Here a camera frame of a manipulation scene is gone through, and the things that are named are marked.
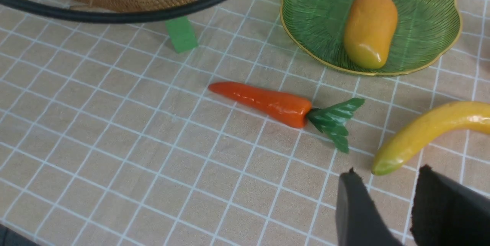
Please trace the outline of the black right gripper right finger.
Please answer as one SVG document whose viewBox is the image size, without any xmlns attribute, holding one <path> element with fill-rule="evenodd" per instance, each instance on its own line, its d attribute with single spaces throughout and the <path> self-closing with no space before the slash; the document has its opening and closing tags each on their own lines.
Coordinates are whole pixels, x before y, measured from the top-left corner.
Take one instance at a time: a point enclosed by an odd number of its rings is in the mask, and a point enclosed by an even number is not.
<svg viewBox="0 0 490 246">
<path fill-rule="evenodd" d="M 489 199 L 434 171 L 419 169 L 411 213 L 418 246 L 488 246 Z"/>
</svg>

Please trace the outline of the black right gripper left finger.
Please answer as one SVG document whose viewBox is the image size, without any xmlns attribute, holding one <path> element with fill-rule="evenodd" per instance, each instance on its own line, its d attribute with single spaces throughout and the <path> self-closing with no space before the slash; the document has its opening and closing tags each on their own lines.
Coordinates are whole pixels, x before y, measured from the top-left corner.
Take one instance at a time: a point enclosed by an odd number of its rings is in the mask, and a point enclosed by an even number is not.
<svg viewBox="0 0 490 246">
<path fill-rule="evenodd" d="M 387 228 L 362 178 L 350 168 L 338 179 L 336 235 L 339 246 L 401 246 Z"/>
</svg>

